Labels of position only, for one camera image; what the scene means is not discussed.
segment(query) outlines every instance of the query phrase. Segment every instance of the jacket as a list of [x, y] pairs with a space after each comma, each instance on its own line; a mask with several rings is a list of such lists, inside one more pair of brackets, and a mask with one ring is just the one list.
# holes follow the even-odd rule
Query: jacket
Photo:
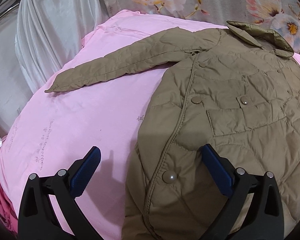
[[274, 173], [285, 235], [300, 220], [300, 66], [274, 30], [227, 26], [156, 33], [60, 73], [46, 91], [76, 90], [177, 62], [163, 75], [138, 131], [122, 239], [200, 238], [226, 202], [197, 152], [206, 143], [234, 167]]

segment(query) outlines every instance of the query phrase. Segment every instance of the blue gripper pad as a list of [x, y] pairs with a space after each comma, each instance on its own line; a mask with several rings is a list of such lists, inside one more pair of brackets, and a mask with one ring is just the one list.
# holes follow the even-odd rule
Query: blue gripper pad
[[229, 165], [232, 168], [233, 166], [228, 161], [228, 159], [219, 157], [219, 155], [209, 144], [200, 147], [199, 151], [201, 152], [203, 163], [208, 168], [209, 173], [218, 186], [221, 194], [230, 198], [233, 194], [232, 187], [234, 184], [234, 177], [229, 174], [229, 172], [224, 167], [224, 164], [228, 166], [227, 168], [229, 168]]
[[83, 163], [70, 181], [71, 197], [76, 198], [82, 195], [100, 161], [101, 151], [98, 147], [93, 147], [90, 150], [90, 154], [85, 156]]

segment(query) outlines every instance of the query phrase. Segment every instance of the pink flower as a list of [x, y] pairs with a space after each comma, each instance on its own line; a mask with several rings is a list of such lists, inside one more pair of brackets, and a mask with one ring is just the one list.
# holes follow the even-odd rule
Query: pink flower
[[282, 12], [281, 0], [246, 0], [247, 10], [261, 19], [272, 19]]

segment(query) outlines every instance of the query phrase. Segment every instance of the jacket collar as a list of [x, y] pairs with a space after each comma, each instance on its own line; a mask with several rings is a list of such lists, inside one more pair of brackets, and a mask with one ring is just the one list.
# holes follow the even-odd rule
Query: jacket collar
[[257, 37], [276, 46], [278, 49], [273, 49], [273, 51], [280, 57], [290, 58], [294, 54], [290, 44], [275, 30], [264, 29], [258, 25], [244, 22], [227, 21], [226, 23], [234, 35], [252, 46], [262, 48], [262, 45], [254, 38]]

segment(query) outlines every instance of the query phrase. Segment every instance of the red cloth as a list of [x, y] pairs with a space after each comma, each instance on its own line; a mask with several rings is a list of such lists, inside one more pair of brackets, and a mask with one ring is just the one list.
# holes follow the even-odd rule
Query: red cloth
[[18, 219], [14, 212], [12, 203], [7, 195], [4, 193], [0, 184], [0, 219], [5, 224], [6, 228], [17, 234], [18, 233]]

